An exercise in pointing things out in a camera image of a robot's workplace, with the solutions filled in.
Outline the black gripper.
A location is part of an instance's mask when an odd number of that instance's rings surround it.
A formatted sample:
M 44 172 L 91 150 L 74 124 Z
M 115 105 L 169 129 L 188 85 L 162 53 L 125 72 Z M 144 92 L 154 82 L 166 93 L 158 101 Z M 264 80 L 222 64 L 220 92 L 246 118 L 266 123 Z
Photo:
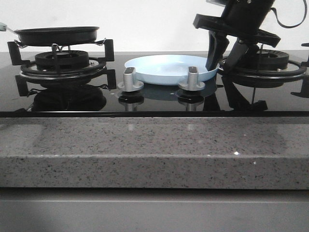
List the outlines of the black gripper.
M 227 0 L 220 17 L 197 14 L 193 25 L 209 31 L 208 71 L 214 70 L 229 44 L 227 35 L 237 37 L 230 54 L 222 64 L 224 70 L 235 68 L 249 47 L 245 41 L 276 47 L 281 40 L 276 34 L 260 29 L 270 11 L 272 0 Z

